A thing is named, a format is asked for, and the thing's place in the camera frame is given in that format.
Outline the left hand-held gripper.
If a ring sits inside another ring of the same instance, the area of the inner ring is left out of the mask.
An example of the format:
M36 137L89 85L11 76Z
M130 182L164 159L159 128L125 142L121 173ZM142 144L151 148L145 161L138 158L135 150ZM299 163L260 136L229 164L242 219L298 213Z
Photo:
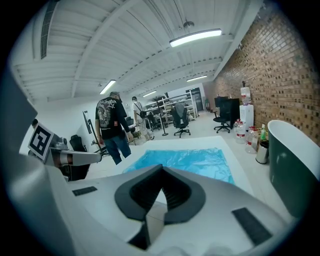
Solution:
M67 181L85 179L90 164L102 160L101 154L87 152L84 148L70 150L66 138L48 130L36 118L31 127L33 134L28 143L28 155L36 157L44 165L58 168Z

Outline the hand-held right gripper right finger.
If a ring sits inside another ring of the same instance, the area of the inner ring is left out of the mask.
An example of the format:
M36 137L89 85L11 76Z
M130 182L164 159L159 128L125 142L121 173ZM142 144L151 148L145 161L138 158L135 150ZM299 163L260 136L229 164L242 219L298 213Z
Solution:
M149 255L268 256L295 226L254 196L243 171L234 184L161 165L146 174L159 178L168 208Z

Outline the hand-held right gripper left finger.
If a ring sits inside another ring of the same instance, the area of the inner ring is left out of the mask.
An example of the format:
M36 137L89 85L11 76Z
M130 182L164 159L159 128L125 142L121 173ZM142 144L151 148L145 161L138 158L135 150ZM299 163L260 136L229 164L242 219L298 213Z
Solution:
M66 182L47 166L52 207L51 242L59 256L161 256L162 245L150 244L146 215L154 203L149 187L161 170L154 165L106 178Z

